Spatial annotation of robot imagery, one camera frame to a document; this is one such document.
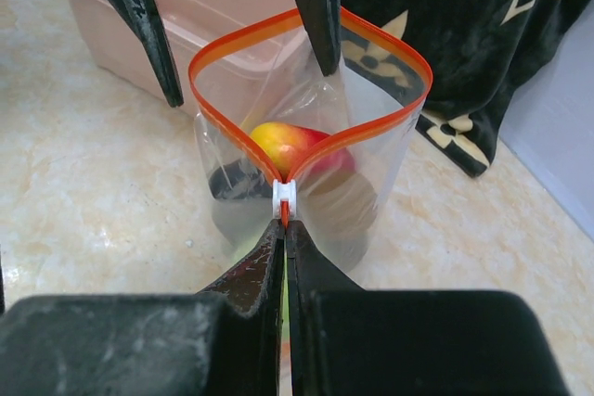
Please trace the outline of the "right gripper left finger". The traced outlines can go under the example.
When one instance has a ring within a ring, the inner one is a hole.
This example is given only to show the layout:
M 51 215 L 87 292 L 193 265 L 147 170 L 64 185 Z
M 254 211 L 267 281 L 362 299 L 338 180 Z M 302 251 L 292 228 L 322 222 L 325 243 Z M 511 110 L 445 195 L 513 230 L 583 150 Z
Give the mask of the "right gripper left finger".
M 195 294 L 41 295 L 1 319 L 5 395 L 276 395 L 282 224 Z

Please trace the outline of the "red chili pepper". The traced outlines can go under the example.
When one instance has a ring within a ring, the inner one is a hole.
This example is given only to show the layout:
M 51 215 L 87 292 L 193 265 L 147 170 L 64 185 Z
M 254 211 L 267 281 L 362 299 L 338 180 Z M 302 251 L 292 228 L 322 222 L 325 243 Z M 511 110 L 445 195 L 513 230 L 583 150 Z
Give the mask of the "red chili pepper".
M 280 121 L 262 123 L 250 133 L 250 138 L 273 161 L 284 179 L 307 150 L 328 137 L 330 134 L 325 132 Z M 321 174 L 338 170 L 355 170 L 355 159 L 346 148 L 316 161 L 310 172 Z

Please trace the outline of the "orange brown fruit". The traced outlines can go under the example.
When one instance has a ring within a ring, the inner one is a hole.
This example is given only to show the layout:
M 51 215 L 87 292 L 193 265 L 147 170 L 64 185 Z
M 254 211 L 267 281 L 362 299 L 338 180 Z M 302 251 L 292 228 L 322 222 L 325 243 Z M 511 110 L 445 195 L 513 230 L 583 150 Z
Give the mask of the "orange brown fruit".
M 349 272 L 368 250 L 377 219 L 377 193 L 359 172 L 340 170 L 312 176 L 298 197 L 302 220 L 317 248 Z

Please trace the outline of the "clear zip top bag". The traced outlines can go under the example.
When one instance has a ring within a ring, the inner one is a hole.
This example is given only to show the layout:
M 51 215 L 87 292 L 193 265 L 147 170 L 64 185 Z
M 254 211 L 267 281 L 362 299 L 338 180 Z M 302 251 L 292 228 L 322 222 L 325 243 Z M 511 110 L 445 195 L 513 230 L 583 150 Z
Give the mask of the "clear zip top bag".
M 432 83 L 410 45 L 348 10 L 325 75 L 298 11 L 220 37 L 190 61 L 213 225 L 235 258 L 269 222 L 303 224 L 343 270 L 383 222 Z

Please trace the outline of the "pink plastic bin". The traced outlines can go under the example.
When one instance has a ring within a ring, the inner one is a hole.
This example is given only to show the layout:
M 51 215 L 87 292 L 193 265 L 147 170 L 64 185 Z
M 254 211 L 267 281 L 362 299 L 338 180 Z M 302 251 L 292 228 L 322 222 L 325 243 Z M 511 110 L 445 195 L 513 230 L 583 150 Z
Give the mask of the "pink plastic bin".
M 164 94 L 139 40 L 107 0 L 69 0 L 95 63 L 157 98 Z M 184 95 L 182 110 L 196 115 L 188 80 L 190 60 L 208 43 L 295 7 L 293 0 L 156 0 Z

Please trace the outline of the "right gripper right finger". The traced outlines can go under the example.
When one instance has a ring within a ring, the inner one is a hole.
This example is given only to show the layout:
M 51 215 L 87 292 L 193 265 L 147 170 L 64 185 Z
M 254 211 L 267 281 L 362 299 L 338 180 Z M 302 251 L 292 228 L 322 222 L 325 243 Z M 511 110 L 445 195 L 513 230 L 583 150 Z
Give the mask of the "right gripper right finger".
M 565 395 L 533 310 L 502 290 L 366 290 L 286 232 L 296 395 Z

